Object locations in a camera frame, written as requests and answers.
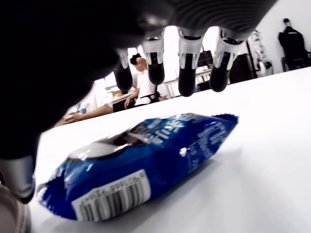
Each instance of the black fingertip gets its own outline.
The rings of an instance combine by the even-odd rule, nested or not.
[[[159,85],[163,83],[165,77],[163,63],[148,65],[148,74],[150,81],[154,85]]]
[[[222,66],[219,68],[213,66],[210,73],[209,86],[215,92],[222,92],[228,84],[230,70]]]
[[[116,78],[117,87],[121,91],[128,91],[133,85],[133,78],[130,67],[123,69],[122,64],[119,63],[117,68],[113,71]]]
[[[189,97],[195,90],[195,69],[179,69],[178,90],[184,97]]]

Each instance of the white label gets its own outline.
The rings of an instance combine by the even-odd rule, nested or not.
[[[151,195],[144,169],[119,180],[93,188],[71,202],[77,219],[100,221],[115,217],[146,202]]]

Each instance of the white shirt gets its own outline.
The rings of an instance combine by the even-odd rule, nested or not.
[[[83,100],[68,109],[64,118],[67,118],[71,112],[89,113],[104,105],[113,107],[112,93],[107,93],[102,85],[95,83]]]
[[[138,74],[137,88],[139,88],[139,94],[135,105],[150,103],[150,99],[148,97],[144,97],[142,99],[140,98],[143,96],[154,94],[156,90],[156,85],[152,84],[152,82],[149,80],[147,70],[144,70],[143,72]]]

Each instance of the white table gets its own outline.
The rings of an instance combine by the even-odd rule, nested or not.
[[[33,232],[310,233],[310,100],[311,68],[305,68],[52,129],[39,144],[38,184],[70,151],[144,118],[184,112],[240,116],[217,154],[162,197],[100,223],[53,216],[32,200]]]

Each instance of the blue wrapper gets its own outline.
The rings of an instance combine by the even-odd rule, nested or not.
[[[213,156],[234,115],[147,119],[69,154],[39,187],[40,203],[65,218],[100,221],[165,192]]]

